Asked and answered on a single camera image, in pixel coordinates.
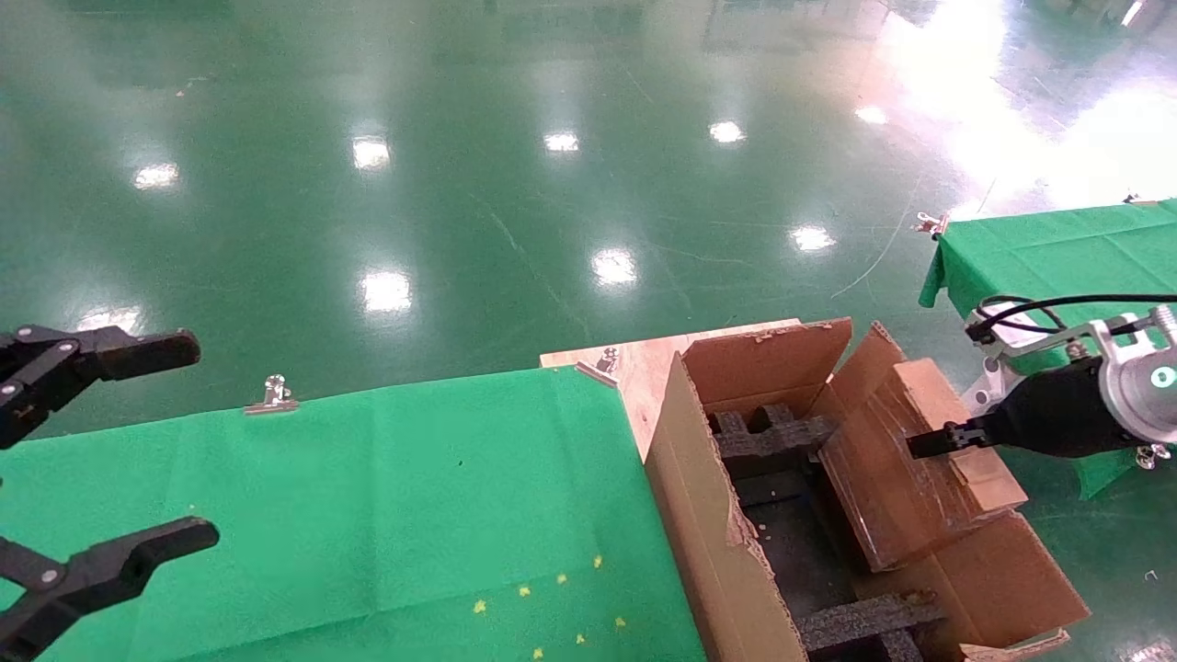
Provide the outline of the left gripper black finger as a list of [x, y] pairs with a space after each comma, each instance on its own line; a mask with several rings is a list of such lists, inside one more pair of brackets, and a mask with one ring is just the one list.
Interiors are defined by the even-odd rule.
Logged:
[[34, 661], [84, 617], [138, 600], [165, 563], [220, 539], [210, 519], [181, 517], [97, 543], [64, 563], [1, 539], [4, 581], [24, 589], [1, 617], [4, 660]]
[[26, 325], [1, 336], [1, 448], [21, 443], [99, 380], [134, 378], [194, 365], [193, 332], [137, 337], [118, 326], [66, 332]]

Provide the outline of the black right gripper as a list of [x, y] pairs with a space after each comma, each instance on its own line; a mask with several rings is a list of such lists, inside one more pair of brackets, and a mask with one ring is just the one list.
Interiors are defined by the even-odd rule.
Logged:
[[988, 411], [988, 418], [946, 422], [938, 430], [907, 437], [907, 452], [923, 461], [1000, 445], [1080, 458], [1139, 446], [1142, 441], [1105, 405], [1102, 365], [1102, 358], [1084, 358], [1030, 375]]

